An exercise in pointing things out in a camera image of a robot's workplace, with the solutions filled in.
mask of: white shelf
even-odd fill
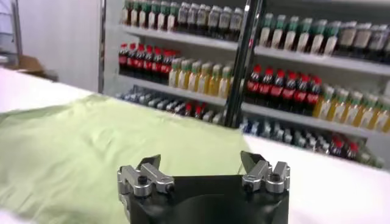
[[[300,52],[284,51],[257,46],[255,55],[276,58],[281,60],[296,61],[313,66],[345,69],[350,71],[365,72],[370,75],[390,76],[390,66],[380,63],[373,63],[366,60],[354,58],[342,58],[337,56],[311,55]]]
[[[289,113],[281,110],[275,110],[268,107],[261,107],[257,105],[252,105],[249,103],[242,103],[241,108],[243,111],[253,114],[259,114],[266,117],[271,117],[275,119],[280,119],[283,121],[292,122],[295,124],[302,124],[309,127],[320,128],[324,130],[335,131],[339,133],[344,133],[347,135],[353,135],[362,138],[390,138],[390,135],[379,133],[377,131],[372,131],[364,128],[356,128],[350,125],[339,124],[336,122],[324,121],[318,118],[303,116],[299,114]]]
[[[180,97],[184,97],[187,99],[192,99],[192,100],[197,100],[205,103],[210,103],[213,105],[219,105],[219,106],[224,106],[226,103],[226,99],[222,99],[219,97],[214,97],[214,96],[208,96],[200,93],[194,93],[188,90],[184,89],[179,89],[179,88],[173,88],[170,86],[162,85],[159,83],[154,83],[142,79],[136,79],[133,77],[128,77],[121,75],[121,78],[127,79],[127,81],[133,85],[137,85],[143,88],[147,89],[152,89],[154,91],[162,92],[162,93],[168,93]]]
[[[224,49],[228,51],[237,50],[237,43],[232,41],[217,40],[213,38],[207,38],[186,33],[166,32],[152,29],[144,29],[140,27],[132,27],[122,25],[125,32],[131,33],[137,36],[150,37],[162,40],[169,40],[181,43],[194,44],[205,47],[212,47],[218,49]]]

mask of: bottle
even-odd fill
[[[188,90],[192,92],[197,92],[197,87],[199,84],[199,73],[200,66],[202,65],[201,61],[194,62],[192,65],[192,72],[188,80]]]
[[[168,15],[169,15],[169,3],[166,1],[161,2],[160,14],[158,14],[157,29],[166,30],[168,25]]]
[[[189,60],[182,61],[182,70],[179,74],[178,87],[188,89],[188,80],[190,79],[191,65]]]
[[[344,110],[344,114],[342,115],[341,123],[353,125],[353,121],[355,120],[356,115],[360,110],[360,103],[362,98],[363,94],[360,92],[352,92],[349,103],[347,104],[346,109]]]
[[[263,27],[261,28],[259,46],[266,47],[268,46],[269,37],[271,34],[271,23],[274,15],[272,13],[267,13],[264,17]]]
[[[297,74],[289,72],[288,78],[285,82],[285,87],[282,91],[282,110],[291,111],[294,102],[294,93],[297,88]]]
[[[319,94],[321,91],[321,83],[322,80],[317,76],[314,76],[309,83],[308,94],[305,101],[306,105],[303,112],[307,116],[311,116],[313,114],[314,108],[318,103]]]
[[[271,41],[271,48],[278,49],[280,46],[280,40],[282,39],[282,35],[283,35],[285,19],[286,19],[285,15],[279,15],[276,20],[274,34],[272,36],[272,41]]]
[[[177,30],[184,32],[187,30],[187,17],[188,17],[188,4],[183,2],[179,9],[179,14],[177,16]]]
[[[356,21],[344,23],[341,26],[339,43],[336,44],[336,53],[341,56],[348,56],[352,50],[352,43],[356,35]]]
[[[230,20],[228,40],[235,42],[238,41],[239,33],[241,31],[241,25],[243,23],[243,16],[244,12],[242,9],[236,8],[234,10],[234,14],[232,15],[232,18]]]
[[[219,90],[219,79],[221,78],[221,65],[216,64],[213,67],[213,76],[210,79],[210,84],[208,84],[208,95],[218,96]]]
[[[269,103],[269,92],[272,87],[272,81],[274,79],[274,70],[267,68],[264,75],[261,76],[258,86],[257,104],[267,106]]]
[[[225,66],[222,70],[222,79],[219,81],[219,91],[218,97],[227,98],[230,90],[230,74],[232,72],[232,67]]]
[[[179,5],[176,2],[171,2],[171,9],[168,16],[167,31],[175,31],[177,28],[177,16],[179,14]]]
[[[294,105],[292,110],[295,113],[301,114],[304,108],[304,101],[307,96],[308,82],[310,78],[307,75],[301,75],[297,83],[297,90],[294,93]]]
[[[326,120],[330,106],[332,104],[332,97],[335,89],[331,86],[324,85],[322,92],[323,96],[320,97],[316,107],[314,108],[313,117]]]
[[[196,33],[196,21],[197,21],[197,12],[199,11],[199,5],[192,3],[188,11],[187,17],[187,29],[188,33]]]
[[[121,50],[119,51],[119,72],[124,73],[127,70],[127,44],[123,43],[121,45]]]
[[[319,54],[321,52],[322,41],[324,40],[324,31],[327,23],[328,21],[326,19],[322,19],[317,22],[317,26],[314,31],[313,42],[310,49],[311,54]]]
[[[356,38],[352,44],[352,56],[356,58],[364,58],[366,53],[365,49],[372,34],[371,23],[358,24],[356,29]]]
[[[218,22],[219,22],[219,16],[221,14],[222,10],[218,6],[213,5],[213,8],[211,9],[211,12],[208,16],[208,23],[207,23],[207,35],[209,37],[217,38],[218,37]]]
[[[363,105],[353,121],[353,126],[368,128],[369,122],[374,116],[377,101],[378,97],[373,94],[367,93],[363,96]]]
[[[158,14],[160,14],[160,2],[157,0],[152,1],[152,11],[149,13],[149,29],[157,30]]]
[[[132,14],[131,14],[131,26],[139,26],[140,15],[140,3],[138,0],[134,0]]]
[[[272,108],[279,108],[282,101],[282,91],[285,81],[285,72],[281,69],[277,71],[273,86],[269,92],[269,106]]]
[[[336,97],[331,103],[327,120],[341,123],[342,122],[342,114],[346,109],[347,97],[349,92],[343,88],[337,89]]]
[[[389,109],[390,99],[385,96],[381,96],[379,98],[377,111],[371,119],[370,124],[368,125],[368,129],[374,129],[375,131],[382,132],[387,121],[389,120]]]
[[[251,73],[247,83],[246,83],[246,102],[249,103],[256,103],[257,102],[257,96],[258,96],[258,87],[260,82],[260,72],[261,72],[261,66],[256,65],[253,68],[253,72]]]
[[[140,27],[148,28],[149,25],[149,13],[151,12],[150,0],[144,0],[141,4],[142,10],[140,11]]]
[[[331,55],[335,50],[337,41],[338,41],[338,33],[341,26],[340,21],[332,22],[328,27],[327,39],[324,42],[324,55]]]
[[[380,61],[381,60],[381,52],[382,49],[385,46],[386,39],[388,36],[389,31],[387,30],[387,25],[380,25],[380,26],[372,26],[371,27],[371,39],[368,44],[368,54],[366,55],[366,58],[372,61]]]
[[[299,38],[297,40],[297,52],[305,52],[307,48],[307,42],[309,40],[309,31],[311,23],[313,22],[312,18],[305,18],[302,21]]]
[[[202,70],[200,72],[199,76],[199,84],[197,87],[197,92],[202,93],[202,94],[207,94],[208,93],[208,85],[210,83],[210,70],[211,70],[211,64],[206,63],[202,65]]]
[[[229,7],[224,7],[221,15],[219,16],[218,24],[218,38],[222,40],[229,39],[229,24],[232,16],[232,9]]]
[[[299,21],[298,16],[293,16],[290,18],[290,22],[288,24],[287,34],[286,34],[286,38],[285,38],[285,43],[284,43],[284,50],[291,51],[293,46],[294,46],[294,40],[296,38],[297,27],[298,27],[298,21]]]
[[[154,82],[160,82],[162,64],[163,64],[163,56],[161,55],[161,49],[155,47],[153,63],[152,63],[152,80]]]
[[[153,65],[153,48],[152,46],[148,45],[146,46],[146,54],[144,59],[144,75],[147,80],[152,80],[153,71],[152,71],[152,65]]]
[[[177,87],[177,83],[179,82],[178,77],[180,73],[180,64],[180,58],[175,58],[172,60],[172,69],[169,72],[169,86],[171,87]]]

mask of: yellow juice bottle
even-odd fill
[[[363,98],[363,94],[358,91],[352,92],[350,95],[350,99],[347,105],[346,110],[341,118],[341,123],[345,123],[348,125],[353,125],[353,121],[356,118],[356,115],[359,112],[361,106],[361,99]]]
[[[219,91],[218,96],[221,98],[227,98],[230,90],[230,76],[232,73],[232,67],[225,66],[222,70],[222,78],[219,81]]]
[[[332,104],[333,94],[335,89],[329,85],[324,85],[322,89],[323,95],[320,96],[317,105],[313,110],[313,117],[326,120],[330,105]]]
[[[193,71],[190,74],[190,79],[188,81],[188,90],[192,92],[197,92],[197,87],[199,84],[199,76],[200,76],[200,66],[202,62],[197,61],[193,63]]]
[[[208,84],[210,84],[210,77],[211,77],[210,72],[211,72],[211,63],[203,64],[199,75],[199,83],[197,86],[198,93],[208,94]]]
[[[336,97],[333,99],[327,114],[328,121],[341,122],[342,114],[346,109],[348,93],[349,92],[343,88],[337,89]]]
[[[368,125],[374,116],[377,101],[378,97],[373,94],[367,93],[364,95],[363,105],[353,121],[353,126],[368,128]]]
[[[379,98],[378,106],[377,113],[371,119],[368,129],[385,132],[386,124],[388,123],[390,117],[390,99],[385,96],[381,96]]]
[[[222,65],[214,65],[213,67],[213,76],[210,79],[210,84],[208,85],[208,95],[218,96],[219,90],[219,79],[221,78],[221,68]]]

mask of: red label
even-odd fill
[[[284,99],[289,100],[289,99],[293,98],[294,92],[295,92],[295,90],[293,90],[293,89],[284,89],[282,92],[282,96]]]
[[[250,82],[248,81],[247,83],[247,89],[251,92],[256,92],[258,89],[258,83],[255,82]]]
[[[282,94],[283,87],[276,87],[273,86],[271,88],[271,95],[272,96],[280,96]]]
[[[294,95],[295,101],[303,102],[306,98],[306,93],[303,92],[296,92]]]
[[[310,104],[316,104],[318,101],[318,95],[314,94],[308,94],[307,95],[307,102]]]

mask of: plastic bottle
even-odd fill
[[[208,86],[208,95],[218,96],[219,90],[219,79],[221,78],[221,65],[216,64],[213,67],[213,76],[210,79],[210,84]]]
[[[360,108],[358,114],[356,115],[355,120],[353,121],[353,126],[368,128],[368,125],[375,113],[375,105],[377,104],[378,97],[373,94],[365,94],[363,97],[363,105]]]
[[[197,92],[202,94],[208,93],[208,85],[210,83],[210,70],[211,70],[210,63],[206,63],[202,65]]]
[[[390,116],[390,99],[381,96],[379,98],[378,108],[376,114],[370,121],[368,129],[374,129],[375,131],[382,132],[384,127],[389,120]]]
[[[225,66],[222,70],[222,78],[219,81],[219,91],[218,96],[221,98],[227,98],[230,90],[230,75],[232,72],[232,67]]]
[[[347,103],[346,109],[341,118],[341,123],[345,123],[348,125],[353,125],[353,121],[356,118],[356,115],[360,109],[361,99],[363,98],[363,94],[358,91],[352,92],[349,102]]]
[[[327,115],[328,121],[342,122],[342,114],[347,106],[348,94],[349,92],[343,88],[337,89],[336,97],[333,99]]]
[[[188,81],[188,90],[190,90],[192,92],[197,92],[201,65],[202,65],[201,61],[194,62],[192,65],[192,72],[190,74],[190,78]]]

